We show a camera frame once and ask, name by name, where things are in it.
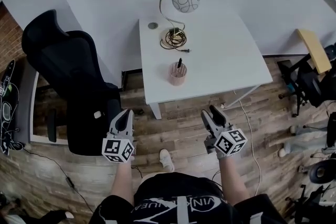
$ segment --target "white desk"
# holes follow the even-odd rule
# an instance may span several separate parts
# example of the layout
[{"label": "white desk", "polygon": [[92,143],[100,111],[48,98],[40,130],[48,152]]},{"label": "white desk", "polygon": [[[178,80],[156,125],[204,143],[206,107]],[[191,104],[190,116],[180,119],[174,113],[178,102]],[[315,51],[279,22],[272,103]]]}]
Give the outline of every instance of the white desk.
[{"label": "white desk", "polygon": [[[172,18],[186,23],[187,42],[182,48],[190,53],[160,46],[161,32],[172,27],[162,16],[139,21],[145,98],[157,119],[161,119],[162,102],[245,89],[229,107],[259,85],[272,82],[253,37],[237,14],[229,10],[209,13],[200,8],[179,16]],[[150,22],[159,27],[149,29]],[[175,87],[167,80],[168,71],[180,57],[187,74],[184,84]]]}]

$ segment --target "table lamp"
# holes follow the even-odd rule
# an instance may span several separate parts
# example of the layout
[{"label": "table lamp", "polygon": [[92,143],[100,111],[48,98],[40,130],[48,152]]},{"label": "table lamp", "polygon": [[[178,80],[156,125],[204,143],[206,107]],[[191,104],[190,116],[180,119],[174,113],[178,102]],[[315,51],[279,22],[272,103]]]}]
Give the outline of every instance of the table lamp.
[{"label": "table lamp", "polygon": [[[172,0],[174,7],[182,13],[190,13],[196,10],[200,4],[200,0]],[[182,47],[186,41],[186,34],[184,32],[185,24],[183,22],[178,22],[177,20],[172,20],[166,17],[161,10],[160,0],[159,9],[162,16],[167,19],[173,26],[173,28],[165,30],[162,33],[160,45],[164,49],[176,49],[178,51],[189,52],[190,50],[179,50],[179,47]],[[174,23],[183,25],[183,28],[175,27]]]}]

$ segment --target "pen holder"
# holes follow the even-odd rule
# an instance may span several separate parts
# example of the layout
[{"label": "pen holder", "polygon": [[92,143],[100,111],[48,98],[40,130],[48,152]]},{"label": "pen holder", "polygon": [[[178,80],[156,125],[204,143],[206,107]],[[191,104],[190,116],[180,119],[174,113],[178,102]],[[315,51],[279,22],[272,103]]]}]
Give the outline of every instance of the pen holder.
[{"label": "pen holder", "polygon": [[169,66],[169,82],[174,86],[179,86],[184,82],[187,74],[187,67],[182,63],[180,68],[177,68],[178,62],[172,63]]}]

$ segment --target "desk leg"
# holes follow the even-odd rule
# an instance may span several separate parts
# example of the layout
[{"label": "desk leg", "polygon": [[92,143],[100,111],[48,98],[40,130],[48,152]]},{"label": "desk leg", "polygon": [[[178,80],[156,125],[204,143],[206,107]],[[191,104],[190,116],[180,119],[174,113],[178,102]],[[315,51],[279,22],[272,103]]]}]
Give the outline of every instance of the desk leg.
[{"label": "desk leg", "polygon": [[253,92],[255,89],[257,89],[259,87],[259,85],[256,85],[256,86],[252,86],[252,87],[248,87],[248,88],[245,88],[244,89],[244,93],[238,97],[236,100],[229,100],[228,102],[228,105],[226,104],[225,105],[225,108],[229,108],[230,106],[232,106],[233,104],[237,103],[239,100],[243,99],[245,96],[249,95],[251,92]]},{"label": "desk leg", "polygon": [[151,104],[149,104],[149,106],[151,107],[156,119],[157,120],[162,119],[159,104],[158,103],[151,103]]}]

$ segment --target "brick wall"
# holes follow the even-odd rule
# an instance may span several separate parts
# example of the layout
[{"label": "brick wall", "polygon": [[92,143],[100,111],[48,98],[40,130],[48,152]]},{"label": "brick wall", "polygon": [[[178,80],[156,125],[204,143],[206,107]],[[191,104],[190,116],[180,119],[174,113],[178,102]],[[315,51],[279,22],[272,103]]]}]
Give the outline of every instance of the brick wall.
[{"label": "brick wall", "polygon": [[25,55],[21,48],[22,33],[22,29],[3,2],[0,2],[0,72],[11,60],[17,60]]}]

